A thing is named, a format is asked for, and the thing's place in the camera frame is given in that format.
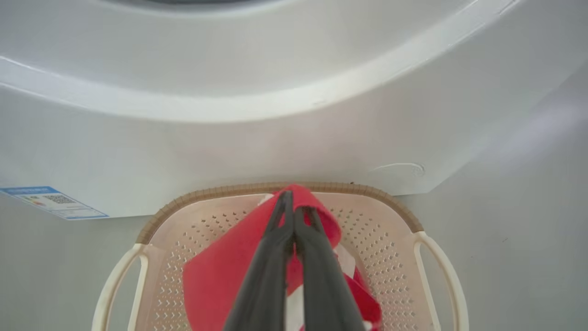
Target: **red cloth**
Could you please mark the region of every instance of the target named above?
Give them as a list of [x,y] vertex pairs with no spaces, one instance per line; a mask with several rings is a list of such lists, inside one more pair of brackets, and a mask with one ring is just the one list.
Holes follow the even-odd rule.
[[[341,240],[341,229],[322,203],[304,187],[291,185],[284,190],[292,191],[294,209],[302,206],[317,209],[325,234],[335,247]],[[279,193],[252,210],[184,266],[184,305],[192,330],[222,330],[278,197]],[[290,294],[303,280],[302,264],[296,256],[288,265],[286,277]],[[346,280],[364,320],[378,323],[381,320],[378,303],[364,290],[363,284],[348,277]]]

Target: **laundry basket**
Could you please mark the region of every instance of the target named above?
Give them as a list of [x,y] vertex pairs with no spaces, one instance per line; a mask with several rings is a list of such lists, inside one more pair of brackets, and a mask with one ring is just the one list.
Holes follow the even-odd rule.
[[[419,253],[424,244],[447,280],[455,330],[468,331],[466,301],[455,270],[397,199],[363,185],[300,184],[313,191],[337,218],[343,234],[341,244],[356,259],[382,307],[382,330],[440,330]],[[265,194],[287,185],[211,188],[167,204],[151,218],[108,277],[96,306],[92,331],[108,329],[116,291],[137,257],[141,259],[141,272],[128,330],[190,330],[183,306],[183,265],[243,219]]]

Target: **brown basket rim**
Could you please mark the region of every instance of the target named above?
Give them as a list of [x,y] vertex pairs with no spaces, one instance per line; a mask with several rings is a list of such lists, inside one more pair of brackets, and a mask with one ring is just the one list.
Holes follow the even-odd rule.
[[[273,193],[293,183],[294,182],[281,181],[272,183],[221,186],[184,194],[181,197],[172,200],[170,203],[161,208],[155,215],[153,215],[139,233],[136,242],[138,244],[149,244],[151,238],[157,229],[161,226],[161,224],[163,224],[163,222],[165,222],[176,211],[184,208],[189,204],[214,198],[244,196],[248,194],[259,193]],[[296,184],[305,186],[312,192],[358,194],[361,196],[374,198],[383,202],[388,207],[397,212],[398,215],[400,215],[400,217],[404,220],[406,225],[408,225],[410,231],[413,233],[423,231],[423,226],[415,217],[415,215],[410,212],[410,210],[408,210],[396,197],[391,196],[382,190],[378,190],[377,188],[358,184],[328,183],[320,181],[297,182]]]

